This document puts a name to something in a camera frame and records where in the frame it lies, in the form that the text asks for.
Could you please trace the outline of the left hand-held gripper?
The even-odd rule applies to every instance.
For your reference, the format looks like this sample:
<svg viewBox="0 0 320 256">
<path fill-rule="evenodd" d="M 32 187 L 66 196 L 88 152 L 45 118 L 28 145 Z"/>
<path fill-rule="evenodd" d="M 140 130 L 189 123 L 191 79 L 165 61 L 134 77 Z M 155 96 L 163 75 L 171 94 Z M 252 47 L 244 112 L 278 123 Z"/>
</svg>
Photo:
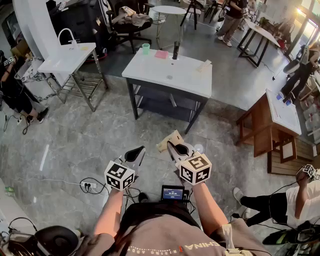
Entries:
<svg viewBox="0 0 320 256">
<path fill-rule="evenodd" d="M 119 191 L 128 188 L 138 178 L 137 171 L 145 153 L 146 148 L 142 145 L 127 151 L 124 154 L 125 161 L 119 157 L 111 160 L 104 171 L 106 184 Z"/>
</svg>

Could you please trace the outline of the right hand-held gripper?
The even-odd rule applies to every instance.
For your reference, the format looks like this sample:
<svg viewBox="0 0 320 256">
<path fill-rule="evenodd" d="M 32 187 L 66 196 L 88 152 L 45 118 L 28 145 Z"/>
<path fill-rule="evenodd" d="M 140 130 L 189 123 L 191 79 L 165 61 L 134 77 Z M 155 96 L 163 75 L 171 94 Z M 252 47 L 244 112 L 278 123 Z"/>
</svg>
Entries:
<svg viewBox="0 0 320 256">
<path fill-rule="evenodd" d="M 184 181 L 195 186 L 210 178 L 212 163 L 205 154 L 196 152 L 191 144 L 183 142 L 174 145 L 172 142 L 168 141 L 167 150 L 171 159 L 175 163 L 178 163 L 176 165 L 179 177 Z"/>
</svg>

